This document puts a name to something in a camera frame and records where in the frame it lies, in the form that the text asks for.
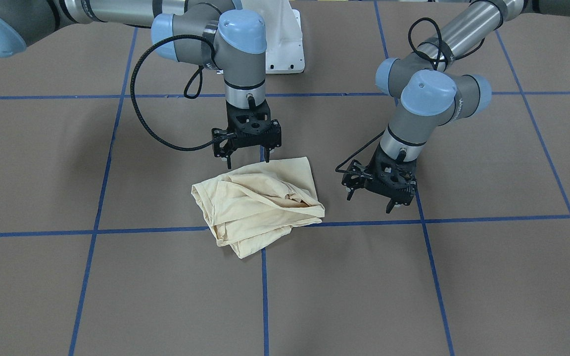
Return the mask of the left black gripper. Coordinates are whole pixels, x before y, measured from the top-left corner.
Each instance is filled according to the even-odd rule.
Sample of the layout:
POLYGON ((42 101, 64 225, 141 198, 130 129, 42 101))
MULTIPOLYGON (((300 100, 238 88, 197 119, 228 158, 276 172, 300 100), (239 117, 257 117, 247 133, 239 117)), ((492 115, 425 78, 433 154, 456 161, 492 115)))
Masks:
POLYGON ((416 194, 417 161, 405 161, 405 153, 398 159, 388 156, 377 146, 368 165, 358 160, 351 160, 350 165, 342 170, 342 185, 347 188, 347 201, 350 201, 357 189, 366 189, 389 198, 386 214, 396 206, 409 206, 416 194))

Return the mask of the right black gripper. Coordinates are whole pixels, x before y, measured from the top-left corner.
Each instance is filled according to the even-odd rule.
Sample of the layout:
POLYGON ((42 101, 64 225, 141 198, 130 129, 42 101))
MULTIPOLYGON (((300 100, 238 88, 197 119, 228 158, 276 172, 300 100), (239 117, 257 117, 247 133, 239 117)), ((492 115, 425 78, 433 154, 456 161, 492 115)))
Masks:
POLYGON ((271 119, 267 100, 256 104, 254 99, 246 101, 248 108, 238 108, 226 103, 228 128, 212 129, 213 155, 226 160, 232 168, 231 155, 239 148, 262 146, 264 161, 269 163, 271 152, 282 144, 282 128, 278 120, 271 119))

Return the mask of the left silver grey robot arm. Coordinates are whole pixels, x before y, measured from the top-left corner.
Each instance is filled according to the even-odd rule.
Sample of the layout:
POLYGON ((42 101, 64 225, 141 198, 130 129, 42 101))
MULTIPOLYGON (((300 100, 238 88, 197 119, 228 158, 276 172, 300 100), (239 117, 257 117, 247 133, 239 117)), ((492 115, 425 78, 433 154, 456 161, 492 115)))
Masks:
POLYGON ((386 212, 412 203, 418 189, 417 160, 434 129, 471 117, 491 102, 490 83, 479 75, 448 75, 453 63, 476 52, 491 32, 520 14, 570 17, 570 0, 473 0, 448 24, 432 18, 434 36, 418 45, 409 39, 411 53, 388 58, 378 67, 375 82, 382 93, 397 99, 397 109, 366 165, 351 155, 335 171, 351 200, 358 189, 387 197, 386 212))

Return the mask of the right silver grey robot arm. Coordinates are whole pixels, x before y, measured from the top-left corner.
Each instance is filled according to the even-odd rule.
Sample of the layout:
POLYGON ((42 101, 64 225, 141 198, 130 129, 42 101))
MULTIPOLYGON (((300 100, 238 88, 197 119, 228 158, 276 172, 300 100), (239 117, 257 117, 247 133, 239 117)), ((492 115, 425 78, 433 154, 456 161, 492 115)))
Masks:
POLYGON ((133 108, 141 125, 168 148, 189 152, 207 147, 231 168, 239 148, 261 146, 265 162, 282 144, 282 129, 271 119, 266 100, 267 30, 263 17, 239 0, 0 0, 0 58, 73 24, 122 23, 150 29, 152 46, 136 62, 129 83, 133 108), (195 147, 172 144, 154 133, 138 106, 135 85, 145 59, 162 58, 221 71, 225 84, 228 126, 212 129, 212 139, 195 147))

